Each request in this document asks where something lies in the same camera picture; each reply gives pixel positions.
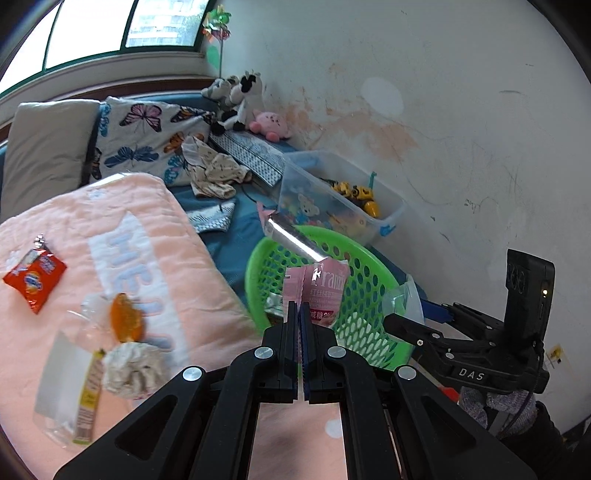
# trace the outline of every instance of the stuffed toy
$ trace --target stuffed toy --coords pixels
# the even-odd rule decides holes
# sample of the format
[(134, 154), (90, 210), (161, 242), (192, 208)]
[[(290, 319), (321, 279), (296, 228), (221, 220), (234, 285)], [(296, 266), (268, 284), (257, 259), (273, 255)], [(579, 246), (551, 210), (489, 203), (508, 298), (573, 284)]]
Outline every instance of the stuffed toy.
[(248, 125), (249, 130), (254, 134), (261, 134), (269, 142), (278, 142), (282, 138), (291, 137), (291, 131), (287, 120), (281, 115), (272, 112), (253, 111), (255, 121)]
[(234, 77), (236, 79), (235, 85), (229, 91), (228, 95), (220, 102), (220, 108), (224, 112), (228, 112), (233, 110), (236, 106), (242, 103), (244, 100), (244, 92), (242, 91), (243, 83), (245, 81), (245, 77), (242, 77), (240, 82), (238, 82), (238, 77)]
[(221, 103), (223, 103), (223, 100), (232, 93), (232, 88), (236, 85), (238, 85), (238, 77), (234, 75), (227, 79), (215, 79), (209, 87), (201, 90), (201, 96), (215, 101), (222, 100)]
[(247, 125), (254, 122), (254, 110), (260, 112), (265, 110), (265, 105), (262, 101), (263, 85), (260, 73), (248, 73), (242, 77), (241, 91), (244, 98), (240, 103), (236, 115), (226, 119), (223, 122), (218, 122), (212, 125), (212, 133), (214, 135), (222, 135), (226, 130), (233, 129), (235, 131), (243, 131)]

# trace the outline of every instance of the green plastic basket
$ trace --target green plastic basket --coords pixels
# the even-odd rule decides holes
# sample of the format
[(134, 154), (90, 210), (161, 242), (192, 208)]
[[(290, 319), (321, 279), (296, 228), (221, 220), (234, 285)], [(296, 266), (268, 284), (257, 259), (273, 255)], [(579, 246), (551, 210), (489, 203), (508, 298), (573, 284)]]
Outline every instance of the green plastic basket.
[[(338, 343), (376, 367), (394, 370), (405, 365), (413, 346), (392, 340), (382, 326), (382, 297), (398, 286), (392, 273), (371, 252), (340, 233), (310, 225), (297, 228), (333, 258), (349, 261), (351, 275), (332, 326)], [(270, 292), (281, 294), (285, 268), (307, 263), (269, 238), (255, 247), (246, 266), (245, 288), (248, 308), (260, 331), (270, 326), (265, 301)]]

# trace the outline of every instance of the glove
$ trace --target glove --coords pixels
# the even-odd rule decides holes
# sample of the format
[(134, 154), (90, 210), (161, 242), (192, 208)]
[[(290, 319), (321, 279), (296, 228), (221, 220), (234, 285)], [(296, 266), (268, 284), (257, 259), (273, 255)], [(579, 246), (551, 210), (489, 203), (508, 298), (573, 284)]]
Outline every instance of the glove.
[(529, 430), (535, 423), (538, 416), (538, 409), (535, 406), (535, 398), (532, 395), (523, 409), (523, 412), (519, 415), (519, 418), (507, 431), (505, 431), (506, 426), (511, 423), (514, 416), (519, 412), (528, 393), (529, 392), (525, 390), (518, 390), (510, 395), (487, 393), (485, 399), (482, 392), (473, 388), (462, 387), (460, 390), (460, 400), (458, 405), (484, 429), (488, 429), (489, 427), (489, 420), (485, 406), (509, 414), (501, 430), (496, 435), (497, 438), (502, 439), (514, 435), (521, 435), (522, 433), (527, 432), (527, 430)]

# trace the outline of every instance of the wall stain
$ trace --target wall stain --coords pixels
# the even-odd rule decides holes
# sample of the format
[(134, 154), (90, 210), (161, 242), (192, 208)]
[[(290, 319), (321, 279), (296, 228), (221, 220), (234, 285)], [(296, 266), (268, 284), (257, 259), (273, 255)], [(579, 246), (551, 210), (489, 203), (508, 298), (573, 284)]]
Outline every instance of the wall stain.
[(369, 108), (342, 112), (325, 102), (324, 113), (329, 119), (316, 122), (310, 115), (314, 109), (306, 96), (306, 90), (303, 87), (300, 90), (303, 101), (291, 102), (285, 117), (309, 150), (340, 132), (349, 140), (360, 141), (377, 158), (394, 159), (398, 163), (404, 160), (402, 155), (405, 151), (418, 146), (404, 125), (379, 121)]
[(331, 73), (335, 77), (338, 77), (341, 73), (345, 73), (345, 69), (334, 61), (332, 65), (329, 67), (329, 73)]
[(501, 90), (499, 93), (516, 93), (517, 95), (525, 96), (525, 94), (519, 90)]

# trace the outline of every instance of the white wall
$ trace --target white wall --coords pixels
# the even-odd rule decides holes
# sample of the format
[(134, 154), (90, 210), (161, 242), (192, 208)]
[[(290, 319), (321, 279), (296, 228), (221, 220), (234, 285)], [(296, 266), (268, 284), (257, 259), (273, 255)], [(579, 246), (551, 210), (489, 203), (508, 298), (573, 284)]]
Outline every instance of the white wall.
[(166, 76), (210, 75), (207, 61), (194, 52), (128, 53), (89, 60), (56, 70), (0, 99), (0, 127), (9, 121), (23, 102), (44, 102), (64, 94), (117, 80)]
[(555, 263), (546, 346), (568, 362), (542, 399), (562, 430), (591, 414), (591, 86), (552, 26), (526, 0), (224, 3), (225, 74), (260, 71), (297, 145), (403, 194), (378, 246), (432, 300), (503, 318), (506, 249)]

